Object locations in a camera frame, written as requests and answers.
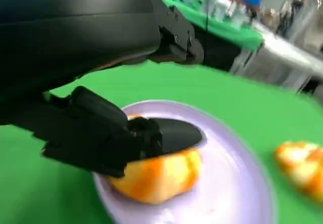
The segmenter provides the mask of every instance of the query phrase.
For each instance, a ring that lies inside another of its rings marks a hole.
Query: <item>black bracket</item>
[[[195,38],[192,24],[175,7],[167,7],[161,0],[151,0],[160,30],[160,46],[149,59],[161,63],[174,61],[179,64],[203,62],[202,45]]]

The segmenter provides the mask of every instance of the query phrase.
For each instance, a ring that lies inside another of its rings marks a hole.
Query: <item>black cable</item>
[[[207,36],[208,36],[208,12],[209,12],[209,6],[208,6],[208,0],[206,0],[206,25],[205,25],[205,37],[203,42],[203,48],[204,48],[204,60],[206,61],[206,49],[207,49]]]

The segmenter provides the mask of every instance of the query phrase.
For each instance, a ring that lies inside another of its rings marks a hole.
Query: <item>plate rim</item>
[[[235,139],[235,141],[237,143],[239,143],[239,145],[241,146],[241,149],[243,151],[245,151],[245,154],[248,155],[248,158],[251,160],[251,162],[253,163],[254,167],[258,170],[259,175],[263,176],[263,183],[265,188],[267,189],[267,193],[268,193],[268,200],[269,200],[269,204],[271,205],[271,222],[270,224],[278,224],[278,202],[277,202],[277,195],[276,195],[276,191],[274,189],[274,185],[272,183],[272,179],[270,178],[270,175],[267,171],[267,169],[264,167],[264,165],[262,164],[262,162],[258,159],[258,157],[253,154],[253,150],[251,149],[251,147],[248,144],[244,144],[247,143],[248,141],[243,140],[239,134],[237,134],[231,127],[227,126],[227,124],[224,123],[223,120],[212,116],[211,114],[207,113],[206,111],[200,110],[192,105],[186,104],[186,103],[181,103],[178,101],[174,101],[174,100],[164,100],[164,99],[149,99],[149,100],[142,100],[142,101],[138,101],[132,104],[128,104],[125,107],[122,107],[121,110],[125,111],[128,108],[134,107],[138,104],[143,104],[143,103],[171,103],[171,104],[175,104],[175,105],[180,105],[182,107],[185,107],[189,110],[193,110],[198,112],[201,115],[204,115],[205,117],[207,117],[210,120],[213,120],[215,122],[217,122],[221,128],[229,135],[231,135],[232,138]],[[109,211],[109,208],[106,204],[106,202],[103,199],[103,194],[104,194],[104,189],[103,189],[103,185],[101,184],[101,176],[100,174],[97,174],[95,172],[92,172],[92,176],[93,176],[93,181],[94,181],[94,185],[95,188],[97,190],[97,194],[100,198],[101,203],[103,204],[106,212],[108,213],[109,217],[116,222],[116,224],[118,223],[117,218],[113,215],[113,213],[111,213]]]

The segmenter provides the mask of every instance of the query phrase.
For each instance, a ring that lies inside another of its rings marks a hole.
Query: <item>table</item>
[[[163,1],[168,6],[176,6],[192,24],[197,25],[204,30],[208,24],[208,32],[212,35],[219,36],[240,47],[256,51],[262,43],[262,35],[249,26],[236,28],[231,24],[230,20],[219,21],[215,18],[209,18],[207,23],[206,14],[199,11],[200,8],[196,3],[189,7],[186,4],[175,0]]]
[[[54,92],[65,96],[78,85],[120,107],[168,99],[217,117],[236,131],[268,171],[279,223],[322,222],[322,206],[295,191],[272,158],[274,148],[285,140],[323,142],[323,115],[314,101],[216,70],[151,62],[95,72]],[[41,158],[43,143],[15,127],[0,127],[0,143],[0,223],[112,223],[90,173]]]

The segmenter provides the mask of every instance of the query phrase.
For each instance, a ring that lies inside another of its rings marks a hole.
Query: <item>background table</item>
[[[217,117],[236,131],[268,171],[279,223],[322,223],[322,206],[295,191],[272,159],[274,148],[285,140],[323,142],[322,112],[313,101],[198,66],[120,67],[92,73],[55,92],[64,96],[77,85],[120,107],[169,99]],[[0,127],[0,223],[110,224],[91,174],[41,158],[42,146],[29,132]]]

